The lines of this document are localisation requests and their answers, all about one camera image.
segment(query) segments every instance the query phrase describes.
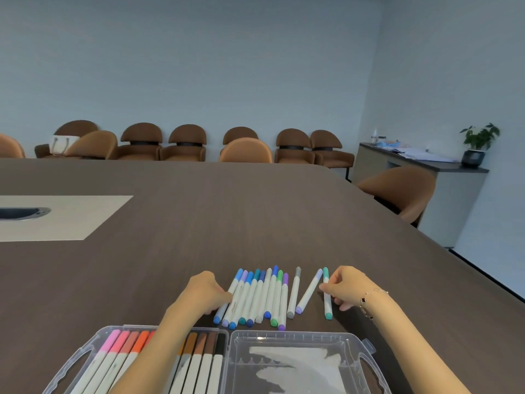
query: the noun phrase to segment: hand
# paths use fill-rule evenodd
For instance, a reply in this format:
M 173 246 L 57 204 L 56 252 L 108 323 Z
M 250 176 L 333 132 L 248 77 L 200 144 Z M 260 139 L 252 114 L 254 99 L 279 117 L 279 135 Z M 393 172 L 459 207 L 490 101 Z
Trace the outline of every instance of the hand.
M 209 314 L 222 304 L 231 302 L 232 294 L 219 286 L 212 272 L 204 271 L 189 279 L 179 299 L 191 302 L 202 314 Z
M 350 266 L 340 266 L 330 277 L 328 283 L 319 285 L 319 289 L 334 297 L 339 310 L 346 311 L 361 304 L 361 298 L 367 291 L 378 288 L 363 272 Z

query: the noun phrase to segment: green leaves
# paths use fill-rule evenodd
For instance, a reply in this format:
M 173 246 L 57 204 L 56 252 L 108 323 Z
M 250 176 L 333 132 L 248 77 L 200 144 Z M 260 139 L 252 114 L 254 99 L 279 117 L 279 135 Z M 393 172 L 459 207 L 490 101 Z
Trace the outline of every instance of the green leaves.
M 482 150 L 483 147 L 485 147 L 485 149 L 489 149 L 490 145 L 492 145 L 492 141 L 500 135 L 499 128 L 497 128 L 492 123 L 489 123 L 484 128 L 479 130 L 477 134 L 474 134 L 473 129 L 475 128 L 476 127 L 474 126 L 470 126 L 468 129 L 463 129 L 460 131 L 460 133 L 466 133 L 463 144 L 470 145 L 471 149 L 478 151 Z

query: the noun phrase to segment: dark wooden table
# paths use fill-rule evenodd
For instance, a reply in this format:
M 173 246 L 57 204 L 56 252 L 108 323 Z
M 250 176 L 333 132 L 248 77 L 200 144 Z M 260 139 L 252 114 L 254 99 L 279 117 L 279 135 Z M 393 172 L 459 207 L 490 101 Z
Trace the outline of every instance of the dark wooden table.
M 133 195 L 83 241 L 0 242 L 2 393 L 40 394 L 103 326 L 158 324 L 195 273 L 227 287 L 240 267 L 274 264 L 301 266 L 300 293 L 319 267 L 354 265 L 473 393 L 525 387 L 525 305 L 324 167 L 1 160 L 0 195 Z M 354 314 L 326 321 L 313 297 L 287 328 L 355 331 L 385 355 Z

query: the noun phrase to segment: bracelet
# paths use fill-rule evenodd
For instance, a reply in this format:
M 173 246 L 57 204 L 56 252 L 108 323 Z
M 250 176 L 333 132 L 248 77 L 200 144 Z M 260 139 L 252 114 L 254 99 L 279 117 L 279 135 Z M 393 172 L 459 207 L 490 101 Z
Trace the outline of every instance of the bracelet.
M 384 291 L 383 289 L 379 289 L 379 288 L 375 288 L 374 290 L 375 290 L 375 291 Z M 363 311 L 363 314 L 364 314 L 365 317 L 370 318 L 370 319 L 374 319 L 374 317 L 373 317 L 372 315 L 370 315 L 370 314 L 368 313 L 368 311 L 366 310 L 366 308 L 363 306 L 363 305 L 366 303 L 366 296 L 368 296 L 369 293 L 370 293 L 370 292 L 367 291 L 367 292 L 364 294 L 364 296 L 361 298 L 361 304 L 359 305 L 359 308 L 361 309 L 361 311 Z

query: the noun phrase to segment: gray wall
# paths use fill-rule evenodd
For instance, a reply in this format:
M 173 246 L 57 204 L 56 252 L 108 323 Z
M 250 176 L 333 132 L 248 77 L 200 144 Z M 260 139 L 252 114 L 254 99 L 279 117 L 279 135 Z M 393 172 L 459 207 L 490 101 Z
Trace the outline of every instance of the gray wall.
M 85 118 L 120 137 L 184 123 L 294 127 L 356 149 L 382 5 L 362 0 L 16 0 L 0 8 L 2 132 L 26 153 Z
M 393 0 L 384 11 L 360 139 L 374 127 L 460 158 L 459 131 L 502 137 L 456 251 L 525 296 L 525 0 Z

